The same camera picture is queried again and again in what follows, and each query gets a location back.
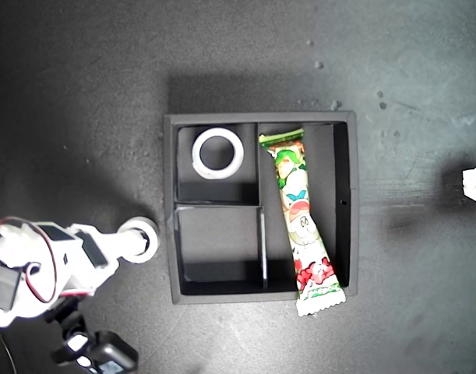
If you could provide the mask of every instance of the red wire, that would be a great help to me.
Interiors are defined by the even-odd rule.
[[[54,253],[52,251],[52,247],[51,247],[51,243],[50,243],[50,239],[49,237],[47,236],[47,234],[44,232],[44,230],[42,230],[41,228],[39,228],[36,224],[30,222],[30,221],[27,221],[23,218],[18,218],[18,217],[4,217],[2,219],[0,219],[0,227],[2,224],[6,223],[7,221],[18,221],[18,222],[21,222],[22,224],[27,224],[29,225],[34,231],[36,231],[38,234],[40,234],[40,236],[43,238],[43,240],[45,241],[45,244],[47,245],[48,249],[49,249],[49,253],[51,255],[51,259],[52,259],[52,266],[54,268],[54,289],[52,290],[52,296],[46,300],[45,298],[43,298],[41,296],[41,294],[37,291],[37,289],[31,284],[30,282],[30,274],[28,273],[28,270],[25,272],[25,279],[26,279],[26,285],[28,286],[28,288],[30,289],[30,291],[32,292],[33,296],[35,296],[39,302],[43,302],[44,304],[48,304],[52,301],[52,299],[54,298],[54,296],[56,296],[56,288],[58,286],[58,269],[56,267],[56,261],[55,261],[55,258],[54,258]]]

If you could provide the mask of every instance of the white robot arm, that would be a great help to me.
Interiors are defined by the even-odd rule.
[[[154,256],[158,246],[158,228],[145,217],[126,221],[114,234],[101,234],[94,226],[83,224],[62,228],[53,222],[3,218],[0,327],[7,327],[16,317],[33,318],[46,312],[60,323],[69,319],[77,307],[76,296],[94,295],[118,269],[120,257],[144,263]],[[136,367],[137,353],[117,335],[100,332],[91,336],[85,328],[78,334],[68,327],[65,330],[70,335],[56,356],[57,362],[76,360],[92,373],[102,372],[100,365],[122,366],[124,362],[125,367]],[[82,341],[79,347],[77,340]]]

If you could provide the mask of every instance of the tray compartment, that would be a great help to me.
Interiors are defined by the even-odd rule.
[[[202,132],[211,127],[224,127],[234,132],[243,143],[245,156],[241,167],[234,175],[226,179],[205,179],[195,172],[192,167],[192,145]],[[256,124],[231,124],[231,125],[200,125],[186,126],[178,130],[177,145],[177,198],[179,202],[188,203],[236,203],[241,205],[259,204],[259,181],[256,166]],[[227,149],[208,149],[211,143],[218,142],[217,139],[209,139],[210,145],[202,148],[202,160],[211,160],[223,157],[229,159],[233,153],[227,154]],[[222,168],[227,165],[212,165],[206,163],[209,168]]]

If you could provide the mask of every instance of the small hole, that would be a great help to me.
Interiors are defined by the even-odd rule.
[[[220,170],[226,168],[232,162],[234,147],[223,136],[214,136],[203,143],[199,155],[207,168]]]

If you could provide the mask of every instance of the dark gray table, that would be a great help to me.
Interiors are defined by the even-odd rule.
[[[475,0],[0,1],[0,216],[161,223],[164,114],[333,101],[358,114],[357,297],[302,319],[173,306],[162,248],[86,303],[90,327],[141,373],[476,373]],[[59,372],[56,326],[4,334],[20,373]]]

